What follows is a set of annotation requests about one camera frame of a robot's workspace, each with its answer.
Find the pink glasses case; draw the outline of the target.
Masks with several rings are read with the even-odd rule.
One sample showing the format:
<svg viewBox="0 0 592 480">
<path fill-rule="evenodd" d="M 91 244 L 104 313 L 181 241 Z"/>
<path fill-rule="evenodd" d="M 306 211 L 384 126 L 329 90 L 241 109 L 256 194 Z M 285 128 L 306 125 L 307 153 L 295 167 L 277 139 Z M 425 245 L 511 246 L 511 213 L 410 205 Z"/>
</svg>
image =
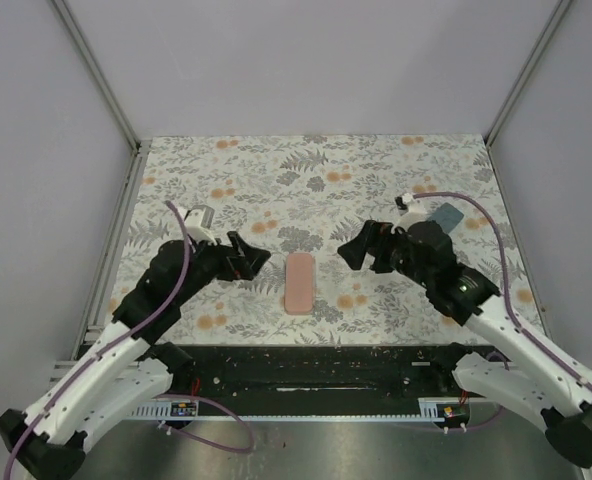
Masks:
<svg viewBox="0 0 592 480">
<path fill-rule="evenodd" d="M 285 264 L 285 311 L 289 315 L 306 315 L 313 310 L 314 303 L 314 257 L 309 253 L 291 253 Z"/>
</svg>

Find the grey-blue glasses case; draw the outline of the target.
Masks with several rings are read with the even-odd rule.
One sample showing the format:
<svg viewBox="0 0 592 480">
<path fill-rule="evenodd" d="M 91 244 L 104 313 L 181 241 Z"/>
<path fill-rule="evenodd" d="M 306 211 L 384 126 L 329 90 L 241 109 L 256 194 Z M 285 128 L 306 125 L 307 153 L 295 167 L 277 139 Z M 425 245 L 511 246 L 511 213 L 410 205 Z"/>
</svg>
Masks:
<svg viewBox="0 0 592 480">
<path fill-rule="evenodd" d="M 464 214 L 450 203 L 438 206 L 427 218 L 437 223 L 442 231 L 449 235 L 463 221 Z"/>
</svg>

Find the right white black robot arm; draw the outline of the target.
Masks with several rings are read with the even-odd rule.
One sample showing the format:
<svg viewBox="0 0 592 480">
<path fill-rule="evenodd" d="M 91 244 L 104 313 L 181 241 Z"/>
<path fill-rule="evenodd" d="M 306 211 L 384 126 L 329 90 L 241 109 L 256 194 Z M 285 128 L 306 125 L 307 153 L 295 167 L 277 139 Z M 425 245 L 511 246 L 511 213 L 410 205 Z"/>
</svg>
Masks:
<svg viewBox="0 0 592 480">
<path fill-rule="evenodd" d="M 369 220 L 337 252 L 353 270 L 372 256 L 373 272 L 397 272 L 420 285 L 437 311 L 513 364 L 507 369 L 466 353 L 432 369 L 438 393 L 451 396 L 463 389 L 484 396 L 536 426 L 573 465 L 592 467 L 592 369 L 519 320 L 494 283 L 457 259 L 451 238 L 436 222 L 403 229 Z"/>
</svg>

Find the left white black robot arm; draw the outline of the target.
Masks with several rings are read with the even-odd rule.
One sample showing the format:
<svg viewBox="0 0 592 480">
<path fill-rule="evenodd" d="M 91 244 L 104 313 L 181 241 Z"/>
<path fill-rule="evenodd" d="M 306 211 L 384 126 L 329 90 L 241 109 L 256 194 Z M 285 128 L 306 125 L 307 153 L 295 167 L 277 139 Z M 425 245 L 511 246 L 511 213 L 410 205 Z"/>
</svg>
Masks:
<svg viewBox="0 0 592 480">
<path fill-rule="evenodd" d="M 164 243 L 92 347 L 40 400 L 0 416 L 0 435 L 15 464 L 36 479 L 69 479 L 95 440 L 140 403 L 196 391 L 195 361 L 159 340 L 181 308 L 215 280 L 251 281 L 270 259 L 235 231 L 220 241 L 189 235 Z"/>
</svg>

